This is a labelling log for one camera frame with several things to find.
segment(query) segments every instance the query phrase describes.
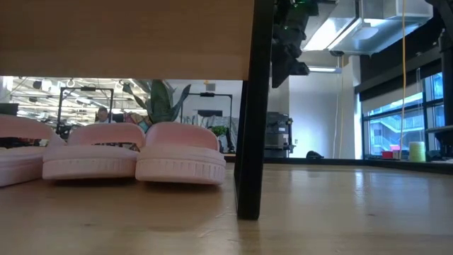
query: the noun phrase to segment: yellow cable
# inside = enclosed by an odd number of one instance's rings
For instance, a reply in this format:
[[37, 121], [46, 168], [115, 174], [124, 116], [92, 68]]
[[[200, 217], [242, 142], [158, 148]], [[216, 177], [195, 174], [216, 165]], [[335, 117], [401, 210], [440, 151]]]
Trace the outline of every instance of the yellow cable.
[[343, 112], [345, 106], [343, 105], [343, 86], [344, 86], [344, 78], [343, 78], [343, 68], [345, 67], [345, 55], [341, 56], [341, 126], [340, 126], [340, 149], [338, 151], [338, 158], [341, 159], [341, 145], [343, 143]]
[[403, 129], [404, 129], [404, 105], [406, 104], [406, 0], [403, 0], [403, 110], [401, 111], [401, 132], [399, 141], [399, 159], [403, 152]]

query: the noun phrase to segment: wooden floor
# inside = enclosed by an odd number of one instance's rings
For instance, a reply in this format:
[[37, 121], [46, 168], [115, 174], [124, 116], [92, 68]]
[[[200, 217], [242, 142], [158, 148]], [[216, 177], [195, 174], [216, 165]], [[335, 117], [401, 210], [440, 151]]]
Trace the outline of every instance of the wooden floor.
[[0, 189], [1, 255], [452, 254], [453, 177], [267, 165], [259, 221], [219, 187], [46, 183]]

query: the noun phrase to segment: red object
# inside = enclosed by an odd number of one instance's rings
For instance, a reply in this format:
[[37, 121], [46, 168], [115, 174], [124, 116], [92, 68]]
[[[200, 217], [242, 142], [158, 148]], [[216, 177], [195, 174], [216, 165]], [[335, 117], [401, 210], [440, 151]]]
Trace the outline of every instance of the red object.
[[382, 152], [382, 159], [393, 159], [394, 153], [393, 152]]

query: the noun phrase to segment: window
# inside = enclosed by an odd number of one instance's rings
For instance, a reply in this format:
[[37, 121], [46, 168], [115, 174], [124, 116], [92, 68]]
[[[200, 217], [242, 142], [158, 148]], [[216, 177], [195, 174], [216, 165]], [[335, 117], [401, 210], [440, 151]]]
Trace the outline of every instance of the window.
[[[404, 107], [421, 105], [423, 103], [423, 92], [417, 93], [412, 96], [406, 97]], [[368, 116], [385, 113], [392, 110], [401, 109], [403, 107], [403, 99], [390, 103], [386, 106], [379, 107], [378, 109], [368, 112]]]
[[426, 142], [428, 151], [440, 149], [435, 135], [430, 133], [427, 136], [425, 130], [445, 126], [442, 73], [425, 78], [422, 87], [424, 93], [419, 92], [420, 87], [418, 87], [418, 90], [412, 91], [411, 96], [405, 99], [403, 127], [401, 127], [403, 100], [388, 103], [390, 98], [398, 99], [396, 93], [391, 92], [381, 98], [376, 97], [369, 104], [375, 107], [379, 106], [381, 100], [387, 103], [385, 106], [371, 108], [373, 110], [365, 113], [363, 134], [365, 154], [381, 156], [382, 152], [399, 149], [401, 129], [403, 130], [402, 150], [409, 150], [410, 142]]
[[435, 127], [440, 128], [445, 126], [444, 105], [434, 107]]
[[[369, 152], [381, 155], [382, 152], [398, 149], [401, 140], [401, 113], [369, 121]], [[421, 110], [404, 114], [403, 149], [409, 150], [410, 142], [424, 141], [424, 119]]]
[[444, 85], [442, 73], [431, 76], [433, 99], [444, 98]]

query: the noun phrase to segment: black table leg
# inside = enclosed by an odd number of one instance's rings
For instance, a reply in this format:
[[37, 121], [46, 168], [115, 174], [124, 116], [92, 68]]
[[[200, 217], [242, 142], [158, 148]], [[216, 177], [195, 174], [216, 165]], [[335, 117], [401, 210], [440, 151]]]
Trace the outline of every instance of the black table leg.
[[239, 179], [241, 176], [241, 165], [242, 165], [242, 149], [243, 149], [243, 130], [244, 120], [246, 118], [246, 104], [247, 104], [247, 81], [242, 83], [241, 93], [241, 108], [239, 111], [239, 126], [238, 136], [236, 138], [236, 161], [234, 164], [234, 182], [236, 184], [236, 194], [239, 193]]
[[238, 217], [245, 220], [257, 220], [260, 216], [273, 12], [274, 0], [255, 0], [243, 139], [238, 140], [242, 146], [237, 206]]

